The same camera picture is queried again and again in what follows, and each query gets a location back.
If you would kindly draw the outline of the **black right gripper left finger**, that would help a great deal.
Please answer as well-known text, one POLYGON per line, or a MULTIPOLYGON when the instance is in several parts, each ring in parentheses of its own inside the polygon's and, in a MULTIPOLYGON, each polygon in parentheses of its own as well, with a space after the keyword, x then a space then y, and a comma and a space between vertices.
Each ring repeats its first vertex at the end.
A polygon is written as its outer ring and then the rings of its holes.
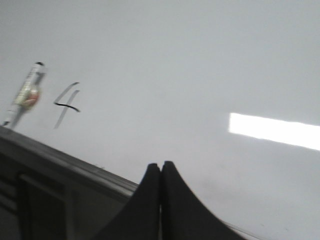
POLYGON ((157 164, 149 164, 129 201, 93 239, 157 240, 160 226, 160 178, 157 164))

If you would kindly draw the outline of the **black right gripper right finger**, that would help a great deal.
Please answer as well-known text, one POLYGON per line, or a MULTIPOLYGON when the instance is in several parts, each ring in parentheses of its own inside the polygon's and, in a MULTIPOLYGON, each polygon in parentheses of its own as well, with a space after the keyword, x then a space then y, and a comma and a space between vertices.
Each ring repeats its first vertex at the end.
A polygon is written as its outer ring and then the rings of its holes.
POLYGON ((164 240, 243 240, 212 214, 185 183, 172 161, 161 171, 164 240))

